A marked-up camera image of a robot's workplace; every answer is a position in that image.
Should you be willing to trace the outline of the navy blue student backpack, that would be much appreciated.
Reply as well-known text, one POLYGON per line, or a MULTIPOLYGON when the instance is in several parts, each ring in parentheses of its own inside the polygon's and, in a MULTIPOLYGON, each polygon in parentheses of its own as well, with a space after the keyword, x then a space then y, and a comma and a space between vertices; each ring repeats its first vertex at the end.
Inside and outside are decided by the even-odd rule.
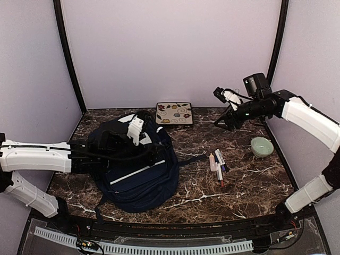
MULTIPOLYGON (((128 124, 119 121, 127 115, 129 114, 101 123, 98 128, 108 128, 111 131, 127 134, 128 124)), ((151 114, 143 130, 155 130, 157 127, 162 126, 156 123, 151 114)), ((203 154, 179 161, 174 151, 172 138, 165 130, 165 149, 161 161, 141 169, 121 168, 112 169, 107 173, 90 174, 103 194, 99 202, 100 206, 111 201, 127 213, 142 213, 162 205, 175 194, 181 166, 206 158, 207 155, 203 154)))

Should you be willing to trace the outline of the white marker black cap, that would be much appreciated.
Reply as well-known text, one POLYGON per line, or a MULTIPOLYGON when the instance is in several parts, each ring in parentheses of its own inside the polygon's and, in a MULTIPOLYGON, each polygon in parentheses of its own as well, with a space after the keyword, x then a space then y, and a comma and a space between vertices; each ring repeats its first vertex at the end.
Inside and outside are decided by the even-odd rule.
POLYGON ((215 154, 216 154, 217 159, 218 159, 218 161, 219 161, 219 163, 221 165, 222 171, 229 172, 230 169, 227 167, 227 165, 226 165, 226 163, 225 163, 225 161, 223 159, 223 155, 222 155, 221 151, 219 149, 216 149, 215 150, 215 154))

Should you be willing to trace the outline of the white marker purple cap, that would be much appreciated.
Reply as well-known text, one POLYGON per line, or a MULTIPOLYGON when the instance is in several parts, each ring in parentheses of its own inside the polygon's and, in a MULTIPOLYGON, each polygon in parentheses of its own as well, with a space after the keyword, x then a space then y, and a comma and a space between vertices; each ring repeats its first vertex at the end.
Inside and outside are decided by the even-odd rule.
POLYGON ((223 175, 222 175, 222 169, 220 166, 220 163, 216 163, 216 168, 217 168, 217 174, 218 174, 218 180, 220 181, 221 187, 224 187, 224 181, 223 181, 223 175))

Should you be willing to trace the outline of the white marker blue cap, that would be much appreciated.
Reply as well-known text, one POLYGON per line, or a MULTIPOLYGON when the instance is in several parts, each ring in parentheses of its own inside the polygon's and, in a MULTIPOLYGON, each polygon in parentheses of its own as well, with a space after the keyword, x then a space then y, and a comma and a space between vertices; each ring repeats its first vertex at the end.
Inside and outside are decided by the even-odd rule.
POLYGON ((216 163, 220 163, 221 169, 223 170, 224 161, 223 161, 223 159, 222 159, 222 157, 220 155, 219 150, 215 150, 214 156, 215 156, 216 163))

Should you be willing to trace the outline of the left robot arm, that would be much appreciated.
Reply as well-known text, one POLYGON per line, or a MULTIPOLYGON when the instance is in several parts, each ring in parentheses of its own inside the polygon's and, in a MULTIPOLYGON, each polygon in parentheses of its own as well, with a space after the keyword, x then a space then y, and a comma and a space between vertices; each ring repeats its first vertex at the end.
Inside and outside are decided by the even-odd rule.
POLYGON ((15 142, 1 137, 1 192, 31 207, 64 232, 75 227, 64 199, 37 188, 21 171, 90 175, 110 200, 129 213, 165 202, 176 188, 172 142, 162 127, 146 127, 138 135, 127 129, 100 127, 87 140, 55 144, 15 142))

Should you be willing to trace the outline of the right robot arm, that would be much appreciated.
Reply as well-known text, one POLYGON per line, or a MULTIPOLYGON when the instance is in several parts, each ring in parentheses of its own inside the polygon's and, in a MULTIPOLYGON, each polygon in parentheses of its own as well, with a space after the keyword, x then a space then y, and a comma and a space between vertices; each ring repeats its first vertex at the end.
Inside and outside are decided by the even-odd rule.
POLYGON ((226 107, 216 125, 230 132, 260 117, 268 122, 283 151, 298 190, 277 206, 271 226, 283 230, 292 214, 328 198, 339 189, 339 124, 315 111, 301 96, 287 90, 262 99, 239 96, 232 89, 216 88, 213 95, 226 107))

